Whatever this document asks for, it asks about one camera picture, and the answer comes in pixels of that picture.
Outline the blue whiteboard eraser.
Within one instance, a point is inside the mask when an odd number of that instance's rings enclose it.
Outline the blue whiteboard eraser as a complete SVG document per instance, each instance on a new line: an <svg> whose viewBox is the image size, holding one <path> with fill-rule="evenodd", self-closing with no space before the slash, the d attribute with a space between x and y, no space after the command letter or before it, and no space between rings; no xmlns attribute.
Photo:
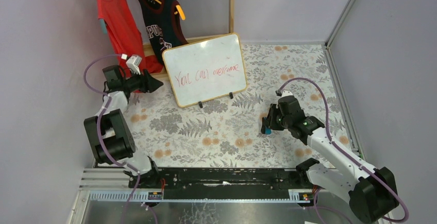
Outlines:
<svg viewBox="0 0 437 224"><path fill-rule="evenodd" d="M261 133L265 135L270 135L272 133L271 121L267 117L262 118Z"/></svg>

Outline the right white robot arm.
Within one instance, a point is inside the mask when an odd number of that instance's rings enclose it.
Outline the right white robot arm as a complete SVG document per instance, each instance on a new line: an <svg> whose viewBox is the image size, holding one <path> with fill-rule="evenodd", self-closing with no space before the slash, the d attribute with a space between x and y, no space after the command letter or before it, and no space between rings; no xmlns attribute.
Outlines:
<svg viewBox="0 0 437 224"><path fill-rule="evenodd" d="M375 222L399 206L395 177L386 167L377 169L341 143L329 138L326 126L316 117L305 115L290 91L279 94L262 121L261 132L290 132L292 137L309 146L335 168L333 171L310 158L296 166L305 183L320 186L348 203L363 223Z"/></svg>

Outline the yellow framed whiteboard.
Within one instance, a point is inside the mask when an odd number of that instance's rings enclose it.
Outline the yellow framed whiteboard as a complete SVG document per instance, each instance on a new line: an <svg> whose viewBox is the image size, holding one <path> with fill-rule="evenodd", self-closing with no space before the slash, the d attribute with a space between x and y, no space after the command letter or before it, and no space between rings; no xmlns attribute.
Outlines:
<svg viewBox="0 0 437 224"><path fill-rule="evenodd" d="M181 108L247 89L245 61L237 33L167 49L162 59Z"/></svg>

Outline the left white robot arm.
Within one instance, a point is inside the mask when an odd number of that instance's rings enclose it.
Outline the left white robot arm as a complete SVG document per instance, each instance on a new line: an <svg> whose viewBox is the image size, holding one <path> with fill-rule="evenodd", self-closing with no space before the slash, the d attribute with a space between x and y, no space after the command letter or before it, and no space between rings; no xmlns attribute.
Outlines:
<svg viewBox="0 0 437 224"><path fill-rule="evenodd" d="M106 88L101 92L102 107L83 123L96 162L123 167L133 178L156 178L159 174L156 163L149 156L137 153L123 113L132 93L152 93L163 86L163 82L147 70L128 77L119 65L104 68L103 74Z"/></svg>

